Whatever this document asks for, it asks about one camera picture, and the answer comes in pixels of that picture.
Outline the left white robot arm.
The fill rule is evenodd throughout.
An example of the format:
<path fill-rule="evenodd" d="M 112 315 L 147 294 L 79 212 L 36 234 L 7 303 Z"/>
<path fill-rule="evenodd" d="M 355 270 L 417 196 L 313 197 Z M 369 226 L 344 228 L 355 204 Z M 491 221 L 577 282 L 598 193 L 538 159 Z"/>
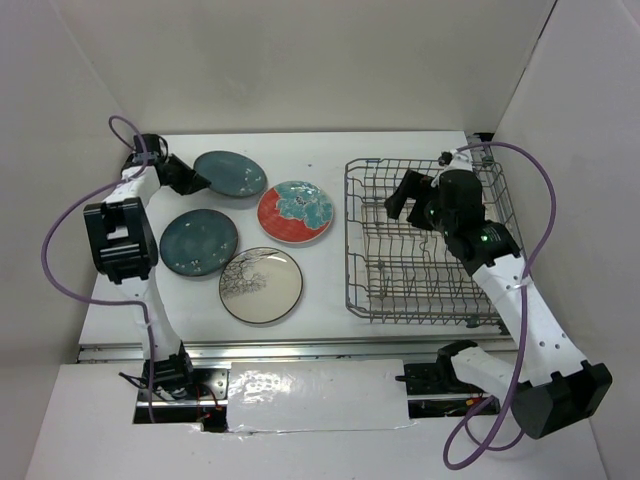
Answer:
<path fill-rule="evenodd" d="M 196 390 L 198 376 L 159 294 L 159 249 L 146 206 L 163 186 L 191 195 L 210 181 L 170 153 L 163 137 L 151 133 L 134 138 L 121 175 L 122 183 L 102 202 L 84 207 L 92 258 L 97 271 L 120 292 L 116 303 L 136 309 L 144 359 L 139 387 L 149 399 L 183 400 Z"/>

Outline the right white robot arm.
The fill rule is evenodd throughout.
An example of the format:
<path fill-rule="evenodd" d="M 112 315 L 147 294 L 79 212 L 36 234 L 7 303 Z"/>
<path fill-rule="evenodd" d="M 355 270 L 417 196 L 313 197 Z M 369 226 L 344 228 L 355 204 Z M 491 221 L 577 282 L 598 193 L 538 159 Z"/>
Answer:
<path fill-rule="evenodd" d="M 524 351 L 521 364 L 511 366 L 474 343 L 460 344 L 436 369 L 440 387 L 457 392 L 473 384 L 495 395 L 532 439 L 591 417 L 612 374 L 605 364 L 591 363 L 560 327 L 513 236 L 488 219 L 472 168 L 445 169 L 434 177 L 407 171 L 384 202 L 388 218 L 398 219 L 407 201 L 414 203 L 410 225 L 443 237 Z"/>

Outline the dark teal plate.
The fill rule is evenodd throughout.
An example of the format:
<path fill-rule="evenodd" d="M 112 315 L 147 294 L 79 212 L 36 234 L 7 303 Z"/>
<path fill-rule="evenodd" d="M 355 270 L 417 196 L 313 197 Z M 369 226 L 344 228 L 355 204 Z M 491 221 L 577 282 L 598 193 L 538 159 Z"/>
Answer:
<path fill-rule="evenodd" d="M 262 193 L 267 185 L 266 173 L 259 164 L 231 151 L 201 154 L 194 162 L 194 170 L 210 182 L 210 190 L 229 197 L 251 197 Z"/>

